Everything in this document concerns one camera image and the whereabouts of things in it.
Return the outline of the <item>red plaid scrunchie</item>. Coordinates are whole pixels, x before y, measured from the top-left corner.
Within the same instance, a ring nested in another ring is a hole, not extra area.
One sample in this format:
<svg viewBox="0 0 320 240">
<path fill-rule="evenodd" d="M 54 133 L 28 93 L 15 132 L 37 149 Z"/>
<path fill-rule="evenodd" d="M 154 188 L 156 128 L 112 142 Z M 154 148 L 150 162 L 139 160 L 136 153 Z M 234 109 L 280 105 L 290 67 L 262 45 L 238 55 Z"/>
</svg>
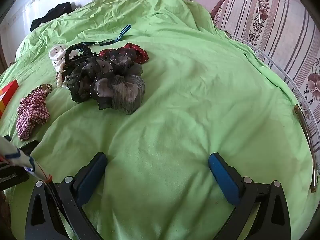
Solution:
<svg viewBox="0 0 320 240">
<path fill-rule="evenodd" d="M 21 141 L 27 141 L 36 125 L 44 125 L 49 117 L 46 106 L 48 93 L 41 87 L 33 89 L 26 97 L 22 98 L 17 109 L 16 130 Z"/>
</svg>

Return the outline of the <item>white dotted scrunchie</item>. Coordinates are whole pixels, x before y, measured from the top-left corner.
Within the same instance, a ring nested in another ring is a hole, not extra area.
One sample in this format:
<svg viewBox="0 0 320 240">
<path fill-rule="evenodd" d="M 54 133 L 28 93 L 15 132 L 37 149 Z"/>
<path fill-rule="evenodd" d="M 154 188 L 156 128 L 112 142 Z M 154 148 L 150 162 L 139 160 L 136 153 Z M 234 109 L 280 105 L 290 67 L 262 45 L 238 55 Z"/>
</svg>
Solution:
<svg viewBox="0 0 320 240">
<path fill-rule="evenodd" d="M 52 61 L 53 67 L 57 73 L 62 73 L 63 68 L 66 65 L 65 63 L 65 53 L 66 53 L 67 47 L 65 45 L 55 45 L 50 50 L 48 56 Z"/>
</svg>

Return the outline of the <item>dark sheer beaded scrunchie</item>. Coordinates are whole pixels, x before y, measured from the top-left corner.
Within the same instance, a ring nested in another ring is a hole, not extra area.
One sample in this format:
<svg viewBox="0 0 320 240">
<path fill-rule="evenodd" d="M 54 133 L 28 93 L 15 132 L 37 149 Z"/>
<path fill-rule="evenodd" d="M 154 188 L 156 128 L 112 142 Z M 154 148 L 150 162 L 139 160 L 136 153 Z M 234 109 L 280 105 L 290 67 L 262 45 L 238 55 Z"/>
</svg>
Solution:
<svg viewBox="0 0 320 240">
<path fill-rule="evenodd" d="M 134 63 L 127 55 L 109 59 L 88 48 L 66 59 L 62 86 L 70 91 L 76 103 L 93 99 L 100 110 L 112 108 L 132 114 L 144 98 L 142 74 L 142 64 Z"/>
</svg>

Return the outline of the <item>red white-dotted scrunchie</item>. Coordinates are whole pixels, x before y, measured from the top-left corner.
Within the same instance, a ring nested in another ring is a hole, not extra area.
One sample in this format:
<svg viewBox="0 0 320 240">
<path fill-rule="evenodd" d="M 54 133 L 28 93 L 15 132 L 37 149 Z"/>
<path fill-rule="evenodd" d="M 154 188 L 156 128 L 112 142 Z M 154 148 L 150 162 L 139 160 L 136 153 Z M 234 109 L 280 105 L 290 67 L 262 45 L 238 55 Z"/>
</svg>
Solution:
<svg viewBox="0 0 320 240">
<path fill-rule="evenodd" d="M 118 49 L 104 49 L 100 51 L 99 56 L 105 58 L 111 58 L 112 56 L 127 55 L 129 58 L 138 64 L 144 64 L 149 60 L 147 52 L 140 48 L 140 46 L 132 43 L 127 43 L 125 46 Z"/>
</svg>

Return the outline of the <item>red shallow box tray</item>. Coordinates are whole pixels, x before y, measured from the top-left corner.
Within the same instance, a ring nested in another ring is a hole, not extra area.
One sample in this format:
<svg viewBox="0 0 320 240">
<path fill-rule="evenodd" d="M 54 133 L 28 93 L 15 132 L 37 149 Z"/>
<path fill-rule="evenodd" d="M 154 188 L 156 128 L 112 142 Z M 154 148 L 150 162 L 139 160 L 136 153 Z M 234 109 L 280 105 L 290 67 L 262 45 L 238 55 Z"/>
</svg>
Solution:
<svg viewBox="0 0 320 240">
<path fill-rule="evenodd" d="M 1 93 L 0 117 L 2 117 L 9 101 L 11 100 L 11 98 L 13 97 L 17 89 L 18 89 L 17 80 L 13 80 L 0 90 L 0 93 Z"/>
</svg>

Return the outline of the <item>green bed sheet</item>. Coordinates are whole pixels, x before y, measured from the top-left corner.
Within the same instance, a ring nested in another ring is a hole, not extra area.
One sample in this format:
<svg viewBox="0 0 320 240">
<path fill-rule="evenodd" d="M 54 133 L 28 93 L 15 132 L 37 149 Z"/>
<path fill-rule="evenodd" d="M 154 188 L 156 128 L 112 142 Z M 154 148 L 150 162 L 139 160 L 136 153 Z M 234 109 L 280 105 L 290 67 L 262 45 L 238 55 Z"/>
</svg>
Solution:
<svg viewBox="0 0 320 240">
<path fill-rule="evenodd" d="M 1 117 L 1 135 L 21 145 L 20 100 L 55 83 L 49 51 L 112 38 L 149 55 L 145 95 L 127 115 L 75 103 L 64 88 L 46 100 L 48 122 L 32 137 L 32 155 L 56 182 L 75 175 L 97 152 L 108 165 L 84 210 L 104 239 L 212 239 L 232 211 L 208 167 L 218 152 L 243 176 L 281 182 L 299 239 L 319 203 L 309 190 L 312 160 L 286 83 L 246 45 L 215 28 L 209 12 L 189 0 L 95 0 L 29 34 L 16 62 L 1 75 L 19 88 Z"/>
</svg>

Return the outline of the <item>striped floral pillow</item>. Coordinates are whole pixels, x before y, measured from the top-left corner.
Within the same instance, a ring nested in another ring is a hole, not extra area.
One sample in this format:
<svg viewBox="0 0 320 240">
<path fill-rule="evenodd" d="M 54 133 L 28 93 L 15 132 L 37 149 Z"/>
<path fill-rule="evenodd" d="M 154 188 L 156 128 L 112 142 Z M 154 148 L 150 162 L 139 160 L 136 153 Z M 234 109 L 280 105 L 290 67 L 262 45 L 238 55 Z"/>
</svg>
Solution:
<svg viewBox="0 0 320 240">
<path fill-rule="evenodd" d="M 319 30 L 294 0 L 221 0 L 214 24 L 252 47 L 296 94 L 309 131 L 319 131 Z"/>
</svg>

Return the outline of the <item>black cloth at wall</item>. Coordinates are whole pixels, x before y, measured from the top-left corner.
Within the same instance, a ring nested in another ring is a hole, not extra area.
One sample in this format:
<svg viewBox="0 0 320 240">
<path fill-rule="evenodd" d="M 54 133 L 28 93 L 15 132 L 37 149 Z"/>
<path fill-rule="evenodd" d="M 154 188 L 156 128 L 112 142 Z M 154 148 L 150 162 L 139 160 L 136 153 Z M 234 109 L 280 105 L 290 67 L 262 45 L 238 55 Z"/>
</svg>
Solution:
<svg viewBox="0 0 320 240">
<path fill-rule="evenodd" d="M 34 19 L 31 23 L 30 31 L 33 31 L 43 23 L 59 18 L 63 14 L 69 14 L 72 11 L 73 10 L 71 2 L 58 4 L 56 7 L 50 9 L 45 16 Z"/>
</svg>

